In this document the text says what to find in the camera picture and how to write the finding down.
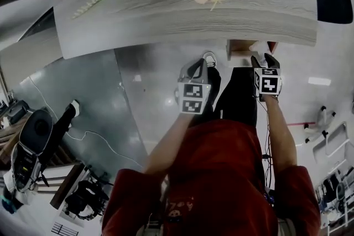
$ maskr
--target wooden board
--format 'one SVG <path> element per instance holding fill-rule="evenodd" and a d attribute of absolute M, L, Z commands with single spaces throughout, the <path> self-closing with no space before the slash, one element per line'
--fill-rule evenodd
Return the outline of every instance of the wooden board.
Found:
<path fill-rule="evenodd" d="M 89 0 L 54 7 L 64 58 L 101 50 L 177 40 L 251 39 L 315 45 L 316 0 L 103 0 L 71 19 Z"/>

